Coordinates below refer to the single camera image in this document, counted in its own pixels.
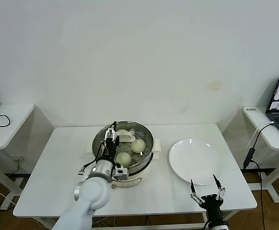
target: stainless steel pot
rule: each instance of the stainless steel pot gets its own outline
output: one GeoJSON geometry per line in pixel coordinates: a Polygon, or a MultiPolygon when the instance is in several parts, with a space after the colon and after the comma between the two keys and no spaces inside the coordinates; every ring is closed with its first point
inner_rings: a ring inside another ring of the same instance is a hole
{"type": "MultiPolygon", "coordinates": [[[[105,132],[110,125],[101,129],[93,140],[93,153],[96,156],[101,141],[105,138],[105,132]]],[[[118,121],[116,130],[125,129],[132,133],[136,139],[142,139],[146,143],[146,148],[142,154],[134,153],[131,150],[131,142],[120,142],[117,147],[117,153],[127,152],[130,154],[132,161],[128,166],[129,176],[133,176],[144,170],[152,161],[153,137],[151,132],[144,126],[136,122],[118,121]]]]}

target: wall outlet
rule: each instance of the wall outlet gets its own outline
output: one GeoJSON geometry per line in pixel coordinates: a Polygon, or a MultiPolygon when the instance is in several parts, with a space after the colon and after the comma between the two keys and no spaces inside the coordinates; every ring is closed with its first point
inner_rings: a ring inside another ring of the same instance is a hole
{"type": "Polygon", "coordinates": [[[14,161],[19,161],[19,162],[24,161],[23,157],[21,157],[21,156],[12,156],[12,158],[14,161]]]}

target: table leg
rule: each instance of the table leg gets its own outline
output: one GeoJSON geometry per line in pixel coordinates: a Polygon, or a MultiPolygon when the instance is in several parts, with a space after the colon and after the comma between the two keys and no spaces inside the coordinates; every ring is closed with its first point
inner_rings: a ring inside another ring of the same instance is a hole
{"type": "Polygon", "coordinates": [[[239,212],[239,210],[230,212],[228,215],[225,216],[225,220],[229,220],[231,217],[233,217],[238,212],[239,212]]]}
{"type": "MultiPolygon", "coordinates": [[[[23,191],[19,185],[22,182],[21,178],[17,178],[16,182],[13,182],[10,178],[8,178],[4,173],[0,170],[0,183],[4,185],[6,188],[10,190],[10,193],[7,195],[7,198],[13,200],[15,196],[20,196],[23,191]]],[[[10,206],[10,201],[5,199],[2,203],[1,209],[7,210],[10,206]]]]}
{"type": "Polygon", "coordinates": [[[52,229],[56,223],[56,220],[54,218],[32,217],[32,219],[38,221],[48,229],[52,229]]]}
{"type": "MultiPolygon", "coordinates": [[[[272,183],[274,183],[279,178],[279,165],[273,172],[270,173],[270,175],[266,176],[266,174],[263,172],[261,173],[261,175],[262,190],[267,190],[273,202],[279,203],[279,196],[272,185],[272,183]]],[[[260,190],[260,183],[249,183],[248,185],[251,191],[260,190]]]]}

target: white desk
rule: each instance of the white desk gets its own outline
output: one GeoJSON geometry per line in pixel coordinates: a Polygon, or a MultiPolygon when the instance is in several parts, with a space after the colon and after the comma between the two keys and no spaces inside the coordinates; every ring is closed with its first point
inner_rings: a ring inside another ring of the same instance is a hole
{"type": "MultiPolygon", "coordinates": [[[[20,129],[22,124],[28,118],[30,113],[34,110],[33,104],[1,104],[0,105],[0,114],[5,114],[11,120],[11,123],[7,127],[0,127],[0,150],[4,149],[15,136],[17,131],[20,129]]],[[[5,125],[8,123],[8,120],[5,117],[0,117],[0,125],[5,125]]],[[[8,154],[3,154],[4,157],[14,163],[12,158],[8,154]]],[[[17,178],[15,182],[9,179],[1,170],[0,170],[0,183],[3,184],[10,190],[10,193],[7,195],[7,198],[12,200],[15,196],[20,196],[22,189],[19,187],[23,178],[17,178]]],[[[10,205],[10,202],[5,199],[1,205],[1,209],[7,210],[10,205]]]]}
{"type": "MultiPolygon", "coordinates": [[[[259,125],[266,122],[270,122],[270,119],[265,115],[266,107],[265,106],[246,106],[243,108],[243,112],[249,118],[250,122],[254,125],[255,128],[258,128],[259,125]]],[[[279,150],[279,130],[275,126],[269,126],[261,132],[263,140],[274,150],[279,150]]],[[[268,176],[265,173],[262,173],[262,186],[264,190],[267,190],[270,197],[275,203],[279,203],[279,196],[272,186],[279,178],[279,164],[276,169],[268,176]]],[[[249,184],[252,191],[260,190],[260,183],[251,183],[249,184]]]]}
{"type": "MultiPolygon", "coordinates": [[[[226,187],[224,211],[251,209],[257,206],[238,165],[216,124],[146,126],[161,140],[162,152],[153,160],[151,171],[139,185],[115,188],[108,204],[96,216],[130,216],[204,212],[190,198],[190,184],[172,170],[168,153],[172,145],[185,138],[199,138],[214,145],[222,154],[224,173],[220,182],[226,187]]],[[[93,159],[85,153],[101,127],[56,128],[41,154],[14,209],[17,217],[59,217],[75,203],[73,193],[80,181],[78,170],[93,159]]],[[[199,195],[217,192],[215,184],[196,186],[199,195]]]]}

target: white wall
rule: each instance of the white wall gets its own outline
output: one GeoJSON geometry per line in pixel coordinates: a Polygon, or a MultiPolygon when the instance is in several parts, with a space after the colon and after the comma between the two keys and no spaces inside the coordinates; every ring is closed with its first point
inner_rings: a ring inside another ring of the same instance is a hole
{"type": "Polygon", "coordinates": [[[53,126],[217,123],[240,163],[279,76],[279,0],[0,0],[0,102],[53,126]]]}

